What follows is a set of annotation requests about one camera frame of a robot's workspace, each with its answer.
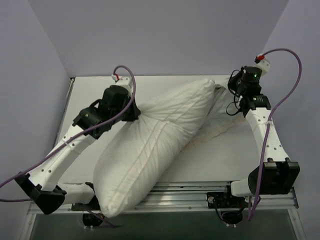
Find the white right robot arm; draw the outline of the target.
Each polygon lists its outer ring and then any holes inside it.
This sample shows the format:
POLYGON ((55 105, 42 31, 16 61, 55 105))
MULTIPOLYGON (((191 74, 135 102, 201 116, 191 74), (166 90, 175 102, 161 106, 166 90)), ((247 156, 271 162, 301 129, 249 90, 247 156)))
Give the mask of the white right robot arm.
POLYGON ((298 162, 291 161, 284 150, 272 120, 272 107, 261 93, 262 69, 244 66, 228 81, 228 89, 238 98, 239 112, 249 123, 260 160, 247 178, 233 181, 222 193, 223 203, 234 206, 240 197, 254 195, 286 195, 300 173, 298 162))

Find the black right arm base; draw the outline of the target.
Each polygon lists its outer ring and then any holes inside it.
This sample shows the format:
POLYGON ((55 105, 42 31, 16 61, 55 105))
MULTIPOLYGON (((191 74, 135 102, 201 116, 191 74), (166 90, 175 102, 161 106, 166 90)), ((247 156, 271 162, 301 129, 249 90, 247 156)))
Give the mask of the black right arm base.
POLYGON ((226 192, 207 192, 207 207, 214 209, 218 218, 227 226, 240 224, 244 220, 244 210, 248 203, 244 197, 236 197, 226 192))

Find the grey and cream pillowcase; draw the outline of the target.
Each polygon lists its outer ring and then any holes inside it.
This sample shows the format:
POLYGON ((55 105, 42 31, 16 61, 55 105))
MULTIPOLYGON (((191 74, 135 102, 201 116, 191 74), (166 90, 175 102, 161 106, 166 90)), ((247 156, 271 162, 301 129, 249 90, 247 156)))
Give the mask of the grey and cream pillowcase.
POLYGON ((233 97, 227 89, 227 82, 225 80, 215 81, 214 98, 206 120, 184 148, 191 149, 194 146, 207 143, 233 128, 244 125, 245 118, 243 116, 227 114, 228 104, 232 102, 233 97))

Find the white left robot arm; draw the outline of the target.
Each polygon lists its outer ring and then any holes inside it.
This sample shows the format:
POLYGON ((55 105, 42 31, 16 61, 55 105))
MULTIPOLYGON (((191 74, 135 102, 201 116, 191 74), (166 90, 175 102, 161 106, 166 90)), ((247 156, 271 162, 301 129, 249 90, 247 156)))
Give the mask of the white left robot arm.
POLYGON ((90 210, 97 209, 101 197, 95 193, 91 182, 59 181, 76 158, 113 125, 119 121, 133 122, 140 113, 133 86, 129 83, 111 85, 104 90, 101 99, 79 112, 44 162, 16 177, 16 183, 45 215, 67 204, 84 204, 90 210))

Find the white pillow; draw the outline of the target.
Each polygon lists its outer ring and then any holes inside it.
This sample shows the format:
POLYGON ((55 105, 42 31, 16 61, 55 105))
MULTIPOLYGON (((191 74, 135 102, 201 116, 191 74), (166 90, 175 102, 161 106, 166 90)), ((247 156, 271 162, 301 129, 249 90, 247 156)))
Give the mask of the white pillow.
POLYGON ((141 104, 101 153, 93 186, 108 218, 141 202, 204 124, 216 84, 204 78, 174 87, 141 104))

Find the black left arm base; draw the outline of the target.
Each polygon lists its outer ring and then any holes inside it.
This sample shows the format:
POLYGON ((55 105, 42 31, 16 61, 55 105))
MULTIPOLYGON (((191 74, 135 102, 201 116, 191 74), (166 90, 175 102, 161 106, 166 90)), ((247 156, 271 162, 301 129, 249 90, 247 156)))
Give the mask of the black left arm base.
POLYGON ((71 211, 73 212, 83 212, 82 223, 86 227, 101 227, 106 225, 107 227, 112 227, 113 225, 107 220, 107 218, 102 214, 98 199, 96 196, 92 198, 89 203, 74 203, 71 205, 71 211))

